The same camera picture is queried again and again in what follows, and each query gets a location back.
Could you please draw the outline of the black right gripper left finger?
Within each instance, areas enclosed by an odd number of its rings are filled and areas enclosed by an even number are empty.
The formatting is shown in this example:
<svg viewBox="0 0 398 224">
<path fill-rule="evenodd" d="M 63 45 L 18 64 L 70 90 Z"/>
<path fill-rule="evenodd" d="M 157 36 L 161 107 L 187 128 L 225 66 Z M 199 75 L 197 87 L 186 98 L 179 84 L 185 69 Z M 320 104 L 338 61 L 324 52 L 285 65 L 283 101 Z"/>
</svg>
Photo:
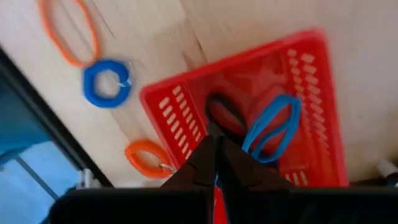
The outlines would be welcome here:
<svg viewBox="0 0 398 224">
<path fill-rule="evenodd" d="M 169 224 L 213 224 L 215 140 L 204 137 L 161 189 L 171 196 Z"/>
</svg>

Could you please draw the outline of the black silicone wristband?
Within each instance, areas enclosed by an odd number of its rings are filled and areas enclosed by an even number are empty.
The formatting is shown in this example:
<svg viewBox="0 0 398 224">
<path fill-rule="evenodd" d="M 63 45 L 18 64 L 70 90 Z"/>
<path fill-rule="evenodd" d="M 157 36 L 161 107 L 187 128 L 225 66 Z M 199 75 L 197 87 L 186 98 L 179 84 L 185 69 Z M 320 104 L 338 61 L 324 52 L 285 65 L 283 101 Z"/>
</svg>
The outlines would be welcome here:
<svg viewBox="0 0 398 224">
<path fill-rule="evenodd" d="M 217 119 L 215 119 L 210 110 L 210 105 L 212 103 L 220 104 L 226 109 L 227 112 L 232 114 L 239 121 L 240 127 L 243 129 L 243 133 L 238 134 L 223 126 Z M 248 125 L 241 110 L 236 106 L 230 97 L 220 92 L 210 93 L 205 101 L 204 113 L 208 120 L 208 125 L 206 128 L 210 136 L 213 136 L 214 138 L 216 136 L 225 136 L 235 144 L 239 146 L 243 145 L 244 138 L 248 133 Z"/>
</svg>

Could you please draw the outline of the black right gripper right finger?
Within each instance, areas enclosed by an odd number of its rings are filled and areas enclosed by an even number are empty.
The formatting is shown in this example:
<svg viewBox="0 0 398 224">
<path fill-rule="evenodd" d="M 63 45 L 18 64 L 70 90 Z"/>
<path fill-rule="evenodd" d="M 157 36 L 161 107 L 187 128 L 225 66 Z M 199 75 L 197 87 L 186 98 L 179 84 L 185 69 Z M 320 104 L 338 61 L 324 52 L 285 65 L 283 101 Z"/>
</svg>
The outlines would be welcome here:
<svg viewBox="0 0 398 224">
<path fill-rule="evenodd" d="M 228 224 L 286 224 L 294 186 L 226 137 L 217 148 L 217 174 Z"/>
</svg>

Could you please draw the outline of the orange silicone wristband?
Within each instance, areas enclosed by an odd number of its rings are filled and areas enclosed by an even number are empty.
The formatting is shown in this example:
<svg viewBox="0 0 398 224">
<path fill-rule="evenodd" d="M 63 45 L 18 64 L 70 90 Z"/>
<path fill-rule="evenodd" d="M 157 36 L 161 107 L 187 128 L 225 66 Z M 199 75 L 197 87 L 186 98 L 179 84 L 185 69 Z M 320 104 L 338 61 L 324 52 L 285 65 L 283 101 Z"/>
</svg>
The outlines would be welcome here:
<svg viewBox="0 0 398 224">
<path fill-rule="evenodd" d="M 91 16 L 87 6 L 83 2 L 83 0 L 74 0 L 74 1 L 79 5 L 80 9 L 82 10 L 83 16 L 85 18 L 86 24 L 88 25 L 93 41 L 93 56 L 88 61 L 82 61 L 77 57 L 75 57 L 70 48 L 67 47 L 66 43 L 58 35 L 58 32 L 55 29 L 55 25 L 52 22 L 52 16 L 51 16 L 52 0 L 39 0 L 38 7 L 45 33 L 47 34 L 47 37 L 53 42 L 54 46 L 58 49 L 61 56 L 71 66 L 83 68 L 95 63 L 101 57 L 101 47 L 93 17 Z"/>
</svg>

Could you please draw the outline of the blue spiral wrist keychain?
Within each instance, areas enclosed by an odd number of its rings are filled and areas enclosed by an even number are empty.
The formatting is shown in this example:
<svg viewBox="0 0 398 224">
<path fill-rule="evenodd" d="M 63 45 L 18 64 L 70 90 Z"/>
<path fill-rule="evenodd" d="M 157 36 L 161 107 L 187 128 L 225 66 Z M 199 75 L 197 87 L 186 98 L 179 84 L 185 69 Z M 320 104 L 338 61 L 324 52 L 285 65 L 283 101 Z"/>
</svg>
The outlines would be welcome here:
<svg viewBox="0 0 398 224">
<path fill-rule="evenodd" d="M 101 72 L 111 71 L 118 77 L 118 93 L 114 97 L 105 97 L 96 92 L 96 78 Z M 94 106 L 99 108 L 117 108 L 128 98 L 132 88 L 130 71 L 119 60 L 102 59 L 83 70 L 83 94 Z"/>
</svg>

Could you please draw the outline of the red plastic basket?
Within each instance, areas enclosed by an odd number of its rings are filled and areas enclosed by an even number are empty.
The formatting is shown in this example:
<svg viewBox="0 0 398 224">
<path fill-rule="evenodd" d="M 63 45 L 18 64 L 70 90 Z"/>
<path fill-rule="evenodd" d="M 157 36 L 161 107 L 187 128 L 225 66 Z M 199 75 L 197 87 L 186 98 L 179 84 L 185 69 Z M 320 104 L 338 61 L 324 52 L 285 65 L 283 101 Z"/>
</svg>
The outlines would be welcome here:
<svg viewBox="0 0 398 224">
<path fill-rule="evenodd" d="M 300 124 L 276 160 L 283 178 L 300 187 L 346 186 L 343 146 L 325 34 L 304 30 L 255 49 L 145 86 L 141 103 L 173 164 L 180 167 L 208 134 L 205 101 L 230 97 L 252 125 L 279 95 L 301 101 Z M 242 134 L 236 118 L 210 105 L 212 115 Z"/>
</svg>

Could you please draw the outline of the blue silicone wristband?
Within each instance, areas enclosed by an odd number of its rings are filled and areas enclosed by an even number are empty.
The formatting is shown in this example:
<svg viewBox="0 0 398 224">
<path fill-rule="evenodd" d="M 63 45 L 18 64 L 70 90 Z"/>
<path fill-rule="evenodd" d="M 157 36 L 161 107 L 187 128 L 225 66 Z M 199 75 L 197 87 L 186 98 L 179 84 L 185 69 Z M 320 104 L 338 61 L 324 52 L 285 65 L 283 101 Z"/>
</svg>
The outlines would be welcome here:
<svg viewBox="0 0 398 224">
<path fill-rule="evenodd" d="M 267 134 L 265 134 L 258 141 L 257 145 L 254 146 L 251 156 L 260 163 L 267 164 L 278 160 L 278 158 L 283 155 L 287 146 L 293 139 L 296 131 L 299 127 L 300 113 L 301 113 L 301 101 L 294 96 L 290 95 L 279 95 L 275 97 L 271 103 L 264 108 L 262 113 L 257 117 L 255 122 L 249 129 L 246 137 L 244 138 L 243 145 L 241 149 L 248 153 L 251 144 L 256 140 L 256 138 L 265 130 L 268 124 L 274 119 L 275 116 L 279 114 L 281 110 L 290 106 L 289 117 L 278 127 L 272 129 Z M 273 137 L 278 134 L 284 133 L 283 138 L 277 145 L 275 151 L 269 156 L 262 156 L 261 151 L 265 144 Z"/>
</svg>

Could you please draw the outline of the orange-red spiral wrist keychain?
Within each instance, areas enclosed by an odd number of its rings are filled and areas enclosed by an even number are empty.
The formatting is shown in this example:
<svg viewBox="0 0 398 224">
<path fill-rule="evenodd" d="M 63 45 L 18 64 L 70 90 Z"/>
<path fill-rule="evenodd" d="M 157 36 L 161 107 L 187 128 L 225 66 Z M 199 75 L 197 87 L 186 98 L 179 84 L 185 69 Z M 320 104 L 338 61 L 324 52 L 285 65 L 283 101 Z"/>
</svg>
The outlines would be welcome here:
<svg viewBox="0 0 398 224">
<path fill-rule="evenodd" d="M 141 159 L 139 151 L 148 152 L 158 158 L 159 163 L 152 166 Z M 150 139 L 138 139 L 131 142 L 124 150 L 130 164 L 142 175 L 151 179 L 164 179 L 175 173 L 168 154 L 162 147 Z"/>
</svg>

